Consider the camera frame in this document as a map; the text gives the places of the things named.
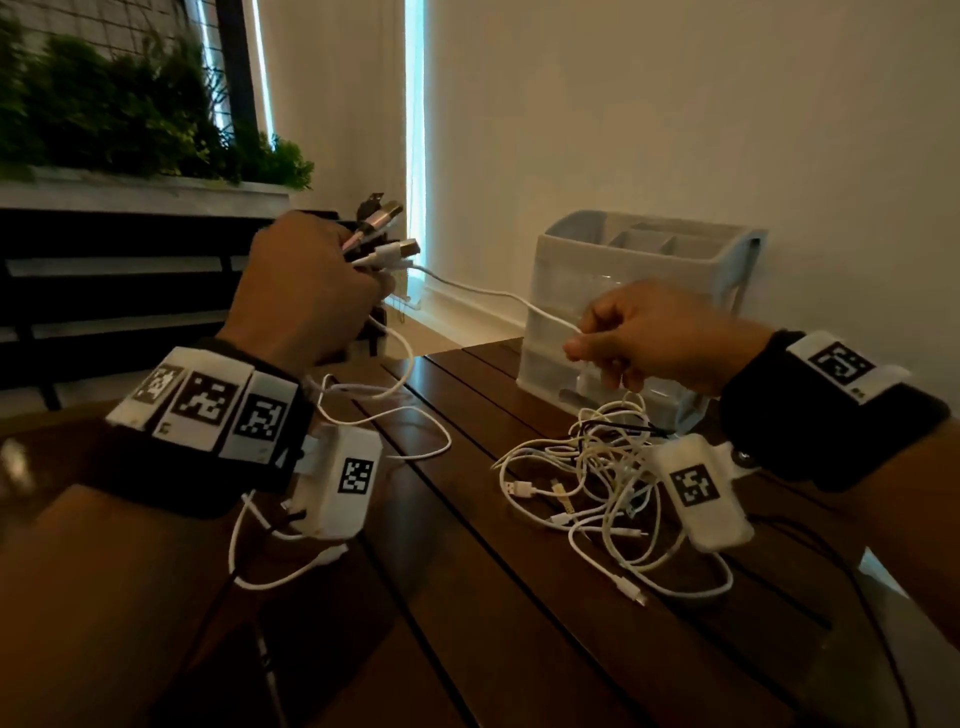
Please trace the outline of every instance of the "green plant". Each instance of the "green plant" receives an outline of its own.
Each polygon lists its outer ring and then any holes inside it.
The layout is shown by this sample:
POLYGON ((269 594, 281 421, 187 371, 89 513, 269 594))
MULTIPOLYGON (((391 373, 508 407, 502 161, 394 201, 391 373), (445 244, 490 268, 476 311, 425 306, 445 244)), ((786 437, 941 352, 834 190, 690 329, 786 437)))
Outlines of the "green plant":
POLYGON ((293 142, 217 128, 225 90, 192 36, 147 34, 140 53, 113 59, 72 36, 41 54, 22 40, 0 4, 0 162, 309 186, 313 163, 293 142))

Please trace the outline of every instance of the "wire grid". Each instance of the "wire grid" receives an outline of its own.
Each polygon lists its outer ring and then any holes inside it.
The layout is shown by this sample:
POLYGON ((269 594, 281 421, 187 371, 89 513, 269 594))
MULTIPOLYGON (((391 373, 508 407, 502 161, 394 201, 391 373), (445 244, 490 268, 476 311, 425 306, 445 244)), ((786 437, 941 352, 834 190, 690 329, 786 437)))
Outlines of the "wire grid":
POLYGON ((204 69, 215 90, 214 121, 232 130, 217 8, 207 0, 2 0, 23 25, 24 43, 42 53, 47 38, 82 38, 108 58, 140 54, 154 30, 172 39, 192 28, 204 48, 204 69))

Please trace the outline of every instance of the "white tracking device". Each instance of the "white tracking device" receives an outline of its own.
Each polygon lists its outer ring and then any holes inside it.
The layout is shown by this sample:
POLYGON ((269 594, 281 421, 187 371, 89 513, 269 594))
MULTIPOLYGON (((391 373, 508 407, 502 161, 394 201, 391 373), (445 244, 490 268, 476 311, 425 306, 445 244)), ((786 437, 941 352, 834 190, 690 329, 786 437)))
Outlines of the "white tracking device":
POLYGON ((303 441, 290 511, 306 511, 292 525, 324 541, 349 539, 363 528, 383 443, 376 430, 321 425, 303 441))
POLYGON ((731 451, 730 443, 712 447, 703 435, 685 435, 651 448, 651 465, 693 547, 704 553, 740 546, 754 537, 731 481, 756 468, 736 465, 731 451))

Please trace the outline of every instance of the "desk organizer box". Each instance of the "desk organizer box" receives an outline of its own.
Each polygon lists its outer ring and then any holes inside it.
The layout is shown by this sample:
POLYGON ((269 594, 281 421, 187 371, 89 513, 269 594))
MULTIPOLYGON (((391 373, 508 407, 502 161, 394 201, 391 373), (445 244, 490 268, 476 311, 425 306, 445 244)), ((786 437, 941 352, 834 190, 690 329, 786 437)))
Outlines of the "desk organizer box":
MULTIPOLYGON (((531 301, 576 324, 601 294, 657 278, 705 294, 735 313, 766 234, 739 225, 580 210, 538 239, 531 301)), ((583 381, 578 394, 584 365, 566 360, 561 346, 569 335, 568 328, 529 312, 517 385, 571 414, 581 406, 621 399, 623 390, 594 385, 586 392, 583 381)), ((689 431, 707 410, 707 398, 674 381, 648 378, 642 395, 652 422, 678 432, 689 431)))

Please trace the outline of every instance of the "brown table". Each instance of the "brown table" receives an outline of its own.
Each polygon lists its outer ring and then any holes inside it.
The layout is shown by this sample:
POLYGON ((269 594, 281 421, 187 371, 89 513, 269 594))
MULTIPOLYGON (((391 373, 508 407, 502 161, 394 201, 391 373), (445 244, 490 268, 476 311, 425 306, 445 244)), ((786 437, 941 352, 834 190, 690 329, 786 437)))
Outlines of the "brown table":
MULTIPOLYGON (((236 590, 154 723, 278 725, 259 636, 290 725, 899 725, 899 699, 850 585, 803 539, 759 526, 727 557, 728 594, 691 603, 645 590, 639 607, 565 534, 508 506, 492 462, 521 441, 562 436, 572 422, 517 389, 519 343, 417 360, 399 399, 444 422, 451 450, 385 461, 364 531, 339 562, 265 595, 236 590)), ((370 360, 321 371, 389 385, 403 366, 370 360)), ((329 406, 358 419, 397 401, 329 406)), ((443 441, 415 413, 376 428, 387 453, 443 441)), ((718 436, 710 423, 704 431, 718 436)), ((862 543, 811 488, 758 474, 736 491, 748 512, 802 521, 858 562, 862 543)), ((547 502, 531 507, 553 512, 547 502)), ((669 513, 666 529, 676 528, 669 513)), ((315 552, 269 543, 249 578, 276 577, 315 552)), ((655 575, 679 589, 721 578, 686 547, 655 575)))

